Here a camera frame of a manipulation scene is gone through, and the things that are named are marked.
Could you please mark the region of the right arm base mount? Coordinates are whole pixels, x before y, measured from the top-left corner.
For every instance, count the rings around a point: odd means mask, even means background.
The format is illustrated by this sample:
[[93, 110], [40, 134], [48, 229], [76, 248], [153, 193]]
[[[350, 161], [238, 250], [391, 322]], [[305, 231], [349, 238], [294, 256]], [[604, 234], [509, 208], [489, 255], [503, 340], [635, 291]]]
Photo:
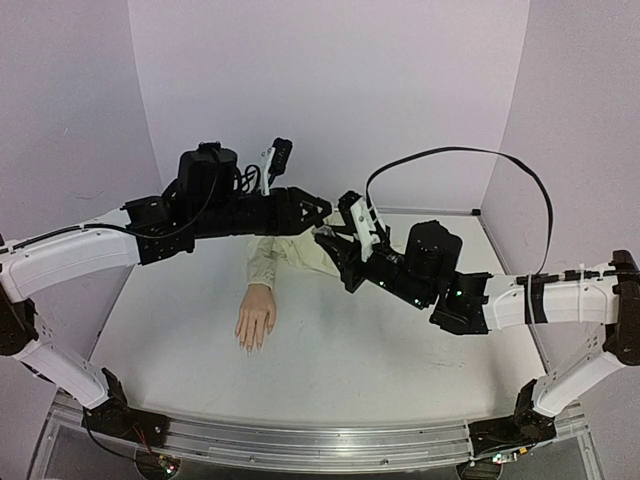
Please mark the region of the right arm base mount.
[[556, 438], [555, 418], [533, 409], [535, 384], [536, 380], [532, 380], [520, 390], [511, 415], [469, 424], [474, 458], [529, 448]]

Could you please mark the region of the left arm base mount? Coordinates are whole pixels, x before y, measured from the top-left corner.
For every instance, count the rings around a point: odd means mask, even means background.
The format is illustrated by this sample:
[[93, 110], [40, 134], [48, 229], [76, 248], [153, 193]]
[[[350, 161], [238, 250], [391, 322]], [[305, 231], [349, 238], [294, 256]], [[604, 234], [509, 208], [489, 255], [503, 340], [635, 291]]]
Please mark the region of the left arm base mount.
[[128, 404], [120, 380], [102, 368], [107, 399], [97, 407], [83, 411], [82, 426], [91, 433], [138, 442], [148, 447], [163, 447], [169, 428], [166, 415], [133, 408]]

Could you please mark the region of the clear glitter nail polish bottle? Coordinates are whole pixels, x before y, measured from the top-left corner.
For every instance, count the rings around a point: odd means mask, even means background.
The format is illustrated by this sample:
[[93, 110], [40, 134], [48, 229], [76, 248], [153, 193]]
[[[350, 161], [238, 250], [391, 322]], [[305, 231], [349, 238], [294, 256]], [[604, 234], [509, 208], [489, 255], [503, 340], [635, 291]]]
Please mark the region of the clear glitter nail polish bottle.
[[333, 228], [330, 225], [322, 225], [319, 227], [314, 227], [312, 229], [312, 235], [314, 237], [322, 236], [322, 237], [334, 237], [335, 233]]

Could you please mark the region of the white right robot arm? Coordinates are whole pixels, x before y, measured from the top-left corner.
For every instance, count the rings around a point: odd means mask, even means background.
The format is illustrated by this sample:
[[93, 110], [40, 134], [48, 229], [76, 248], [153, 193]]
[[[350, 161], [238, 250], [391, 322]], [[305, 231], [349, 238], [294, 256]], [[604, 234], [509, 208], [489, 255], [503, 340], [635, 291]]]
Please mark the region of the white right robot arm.
[[321, 227], [313, 237], [348, 292], [374, 283], [418, 309], [430, 308], [431, 323], [454, 335], [597, 324], [584, 346], [521, 389], [517, 422], [528, 412], [552, 418], [607, 376], [639, 364], [639, 270], [626, 251], [592, 269], [509, 276], [456, 271], [463, 242], [437, 221], [413, 225], [403, 253], [386, 241], [367, 246], [346, 227]]

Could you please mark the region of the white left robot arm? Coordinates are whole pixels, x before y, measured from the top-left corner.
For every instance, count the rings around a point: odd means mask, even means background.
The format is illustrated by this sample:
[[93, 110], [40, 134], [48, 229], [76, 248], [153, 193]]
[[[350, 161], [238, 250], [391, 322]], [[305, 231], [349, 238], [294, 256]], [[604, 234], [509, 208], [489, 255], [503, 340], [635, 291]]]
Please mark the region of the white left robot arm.
[[159, 196], [129, 201], [85, 223], [1, 246], [1, 354], [53, 382], [94, 412], [116, 437], [135, 416], [119, 379], [59, 345], [38, 319], [32, 296], [52, 286], [119, 267], [191, 253], [199, 239], [294, 236], [330, 214], [328, 201], [297, 187], [275, 187], [292, 150], [277, 138], [254, 174], [218, 142], [184, 152], [176, 178]]

